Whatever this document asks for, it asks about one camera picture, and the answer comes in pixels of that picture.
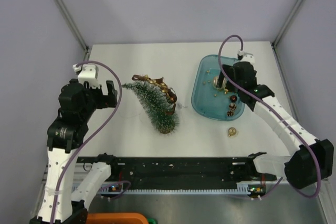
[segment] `black metal base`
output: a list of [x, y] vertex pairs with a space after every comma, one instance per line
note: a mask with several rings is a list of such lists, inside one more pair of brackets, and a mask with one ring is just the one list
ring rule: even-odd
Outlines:
[[[93, 163], [79, 157], [77, 163]], [[114, 157], [116, 168], [108, 181], [129, 180], [131, 189], [237, 189], [237, 182], [261, 181], [253, 157]], [[276, 180], [265, 175], [265, 180]]]

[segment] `brown ribbon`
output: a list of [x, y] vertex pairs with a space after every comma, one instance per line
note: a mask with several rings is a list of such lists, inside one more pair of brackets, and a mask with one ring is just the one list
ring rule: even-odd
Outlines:
[[177, 102], [177, 96], [175, 93], [172, 92], [170, 88], [167, 87], [166, 83], [163, 82], [163, 77], [159, 79], [151, 79], [147, 75], [145, 76], [140, 76], [138, 74], [133, 75], [132, 77], [133, 81], [146, 81], [149, 82], [150, 84], [159, 86], [161, 91], [165, 93], [165, 95], [169, 98], [169, 101], [171, 103], [174, 103], [173, 108], [171, 111], [166, 111], [167, 115], [172, 115], [175, 113], [175, 108], [176, 108], [176, 102]]

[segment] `light purple wall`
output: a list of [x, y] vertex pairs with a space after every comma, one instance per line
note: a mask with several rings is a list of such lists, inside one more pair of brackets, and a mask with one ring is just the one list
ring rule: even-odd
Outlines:
[[335, 45], [336, 0], [306, 0], [278, 51], [300, 122], [336, 146]]
[[83, 52], [53, 0], [0, 0], [0, 223], [28, 223], [58, 94]]
[[88, 44], [273, 40], [296, 0], [64, 0]]

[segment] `orange container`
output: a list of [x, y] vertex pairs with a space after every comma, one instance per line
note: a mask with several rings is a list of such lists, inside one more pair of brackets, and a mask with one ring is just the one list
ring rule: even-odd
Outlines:
[[86, 224], [148, 224], [144, 215], [130, 213], [88, 214]]

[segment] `small gold bell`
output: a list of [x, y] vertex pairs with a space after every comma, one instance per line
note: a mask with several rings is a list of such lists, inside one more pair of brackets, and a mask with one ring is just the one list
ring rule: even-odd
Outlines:
[[237, 134], [236, 128], [233, 128], [233, 127], [229, 128], [229, 130], [227, 132], [228, 132], [228, 136], [229, 137], [234, 136], [234, 135]]

